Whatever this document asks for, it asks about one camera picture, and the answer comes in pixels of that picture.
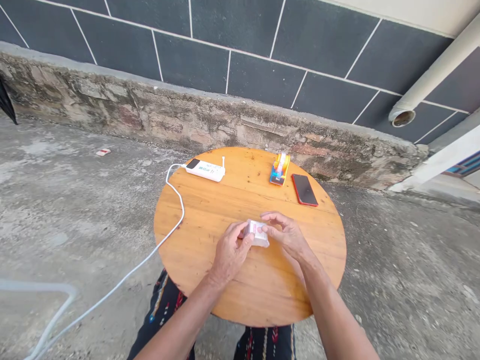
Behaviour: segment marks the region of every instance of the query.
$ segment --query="concrete floor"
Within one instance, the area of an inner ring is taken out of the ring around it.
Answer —
[[[468,207],[480,208],[479,189],[458,177],[440,174],[414,191]]]
[[[95,156],[110,148],[111,154]],[[186,151],[0,118],[0,277],[64,282],[80,297],[57,331],[150,252],[165,172]],[[415,197],[324,184],[342,216],[340,294],[382,359],[478,359],[480,214]],[[124,359],[162,264],[151,259],[45,359]],[[0,358],[23,359],[64,301],[0,292]],[[211,316],[197,359],[231,359],[242,327]],[[314,320],[297,358],[324,359]]]

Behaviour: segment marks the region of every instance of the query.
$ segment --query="weathered concrete ledge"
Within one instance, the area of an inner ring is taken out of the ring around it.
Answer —
[[[224,146],[289,152],[314,177],[385,189],[427,149],[361,126],[169,85],[0,42],[15,110],[94,132],[201,153]]]

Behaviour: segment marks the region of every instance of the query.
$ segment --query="smartphone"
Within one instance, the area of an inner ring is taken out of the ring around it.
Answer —
[[[293,186],[295,186],[298,202],[303,205],[318,206],[319,203],[317,202],[314,191],[310,186],[309,178],[305,175],[298,174],[293,174],[291,178],[293,180]]]

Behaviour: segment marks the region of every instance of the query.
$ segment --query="wooden tabletop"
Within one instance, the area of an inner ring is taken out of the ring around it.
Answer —
[[[188,297],[211,268],[217,241],[230,223],[252,219],[276,210],[296,219],[308,244],[336,288],[345,270],[347,245],[342,220],[330,197],[308,173],[290,163],[283,186],[270,183],[276,154],[251,148],[223,147],[196,156],[221,165],[220,182],[178,169],[170,183],[180,192],[185,218],[160,246],[170,278]],[[309,178],[318,207],[298,202],[292,174]],[[182,209],[178,196],[165,186],[156,206],[155,238],[158,244],[178,222]],[[292,324],[312,314],[298,264],[269,238],[268,248],[253,246],[235,279],[227,286],[212,313],[251,327]]]

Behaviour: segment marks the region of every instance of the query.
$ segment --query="hand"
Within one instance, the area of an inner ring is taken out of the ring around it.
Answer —
[[[237,275],[252,247],[255,237],[253,233],[245,236],[240,245],[238,243],[238,238],[247,225],[247,221],[231,223],[218,240],[209,277],[220,286],[227,285]]]
[[[261,229],[277,240],[296,261],[315,256],[295,220],[278,211],[267,211],[260,214],[260,217],[263,221],[270,221],[271,225],[281,226],[281,231],[271,225],[264,225]]]

